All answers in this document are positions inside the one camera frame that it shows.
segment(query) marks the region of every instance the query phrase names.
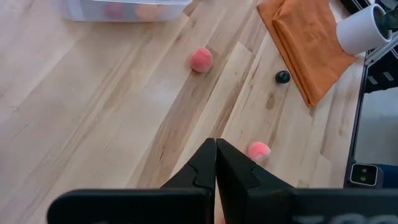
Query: orange cloth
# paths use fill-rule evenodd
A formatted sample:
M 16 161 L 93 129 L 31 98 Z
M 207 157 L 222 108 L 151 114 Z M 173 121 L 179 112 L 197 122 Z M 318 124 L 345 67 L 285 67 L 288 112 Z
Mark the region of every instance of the orange cloth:
M 258 5 L 307 106 L 315 106 L 356 60 L 337 41 L 329 0 L 268 0 Z

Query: wooden surface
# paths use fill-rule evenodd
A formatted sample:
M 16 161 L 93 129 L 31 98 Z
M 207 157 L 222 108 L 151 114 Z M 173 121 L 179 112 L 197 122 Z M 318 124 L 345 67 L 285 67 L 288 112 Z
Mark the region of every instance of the wooden surface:
M 75 188 L 159 187 L 207 138 L 299 187 L 341 187 L 363 58 L 316 108 L 285 70 L 254 0 L 194 1 L 158 24 L 64 21 L 49 0 L 0 6 L 0 223 L 45 223 Z M 331 2 L 336 20 L 343 6 Z M 187 65 L 197 47 L 214 67 Z M 217 222 L 221 218 L 219 201 Z

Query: clear plastic bin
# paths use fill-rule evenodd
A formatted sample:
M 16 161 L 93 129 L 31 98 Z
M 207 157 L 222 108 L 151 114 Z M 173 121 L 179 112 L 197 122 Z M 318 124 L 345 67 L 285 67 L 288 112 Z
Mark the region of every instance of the clear plastic bin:
M 73 21 L 154 22 L 175 19 L 192 0 L 53 0 L 62 17 Z

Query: small black ball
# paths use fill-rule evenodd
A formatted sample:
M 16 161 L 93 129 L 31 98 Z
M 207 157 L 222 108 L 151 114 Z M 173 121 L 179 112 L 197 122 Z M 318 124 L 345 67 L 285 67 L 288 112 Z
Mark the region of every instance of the small black ball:
M 276 83 L 288 83 L 290 81 L 290 73 L 288 71 L 280 71 L 275 76 Z

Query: white mug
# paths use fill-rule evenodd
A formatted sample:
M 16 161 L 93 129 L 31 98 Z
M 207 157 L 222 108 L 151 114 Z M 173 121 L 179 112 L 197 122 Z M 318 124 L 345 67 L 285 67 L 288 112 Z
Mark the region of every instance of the white mug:
M 372 4 L 337 24 L 337 39 L 348 55 L 356 55 L 391 41 L 391 30 L 379 30 L 376 25 L 386 12 Z

